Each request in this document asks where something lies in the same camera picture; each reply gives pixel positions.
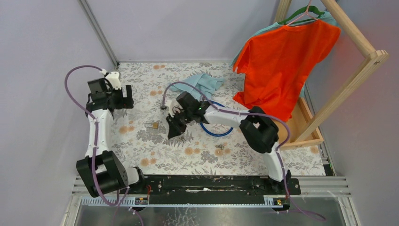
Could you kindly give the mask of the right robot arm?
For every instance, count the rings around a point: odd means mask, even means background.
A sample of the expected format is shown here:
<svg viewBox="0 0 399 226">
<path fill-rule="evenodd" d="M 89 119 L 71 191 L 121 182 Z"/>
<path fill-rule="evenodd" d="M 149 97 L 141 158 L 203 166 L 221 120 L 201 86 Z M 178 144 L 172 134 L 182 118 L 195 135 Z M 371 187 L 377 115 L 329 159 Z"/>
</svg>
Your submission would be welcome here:
<svg viewBox="0 0 399 226">
<path fill-rule="evenodd" d="M 271 178 L 271 190 L 281 194 L 288 189 L 287 171 L 283 169 L 283 162 L 277 154 L 279 128 L 261 108 L 234 110 L 211 101 L 199 101 L 188 92 L 181 93 L 176 100 L 168 101 L 162 108 L 168 110 L 166 121 L 169 139 L 182 135 L 192 121 L 240 129 L 248 145 L 262 154 Z"/>
</svg>

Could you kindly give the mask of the brass padlock with key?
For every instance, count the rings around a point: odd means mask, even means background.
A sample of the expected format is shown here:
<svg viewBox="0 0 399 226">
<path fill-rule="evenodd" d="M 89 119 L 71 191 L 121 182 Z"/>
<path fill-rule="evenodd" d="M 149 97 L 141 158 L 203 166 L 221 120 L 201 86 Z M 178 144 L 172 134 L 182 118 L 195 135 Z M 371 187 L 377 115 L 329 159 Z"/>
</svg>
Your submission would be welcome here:
<svg viewBox="0 0 399 226">
<path fill-rule="evenodd" d="M 149 122 L 149 123 L 145 123 L 144 126 L 146 128 L 158 129 L 159 128 L 159 123 L 158 122 Z"/>
</svg>

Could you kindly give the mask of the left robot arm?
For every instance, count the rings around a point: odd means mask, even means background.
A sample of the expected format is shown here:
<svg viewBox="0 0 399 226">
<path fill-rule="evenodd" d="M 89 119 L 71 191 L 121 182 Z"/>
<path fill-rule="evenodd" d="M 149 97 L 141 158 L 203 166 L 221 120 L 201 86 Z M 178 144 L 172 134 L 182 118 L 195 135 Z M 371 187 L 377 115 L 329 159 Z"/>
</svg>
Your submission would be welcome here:
<svg viewBox="0 0 399 226">
<path fill-rule="evenodd" d="M 107 75 L 88 82 L 89 101 L 85 110 L 89 120 L 89 142 L 85 157 L 76 162 L 77 171 L 89 194 L 96 198 L 99 192 L 108 194 L 128 186 L 139 194 L 146 181 L 138 167 L 126 170 L 111 150 L 111 127 L 115 110 L 132 109 L 132 88 L 126 86 L 127 96 L 118 78 Z"/>
</svg>

